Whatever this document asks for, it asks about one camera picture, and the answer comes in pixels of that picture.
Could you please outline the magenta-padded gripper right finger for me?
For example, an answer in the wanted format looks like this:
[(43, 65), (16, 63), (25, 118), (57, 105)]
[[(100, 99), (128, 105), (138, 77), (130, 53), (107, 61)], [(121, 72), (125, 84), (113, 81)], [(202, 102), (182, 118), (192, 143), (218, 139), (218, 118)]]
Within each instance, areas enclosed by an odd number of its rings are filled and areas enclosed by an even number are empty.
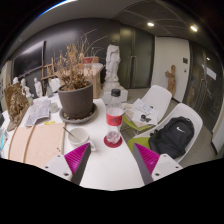
[(133, 144), (133, 155), (145, 185), (182, 169), (168, 154), (157, 154), (140, 144)]

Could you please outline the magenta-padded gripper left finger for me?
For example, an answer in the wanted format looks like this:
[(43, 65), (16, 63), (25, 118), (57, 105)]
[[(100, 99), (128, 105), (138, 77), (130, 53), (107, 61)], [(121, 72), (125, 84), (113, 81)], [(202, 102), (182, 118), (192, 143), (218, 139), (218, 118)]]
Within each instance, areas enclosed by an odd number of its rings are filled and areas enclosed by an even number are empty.
[(85, 143), (65, 155), (56, 155), (43, 169), (79, 185), (90, 154), (91, 146), (89, 143)]

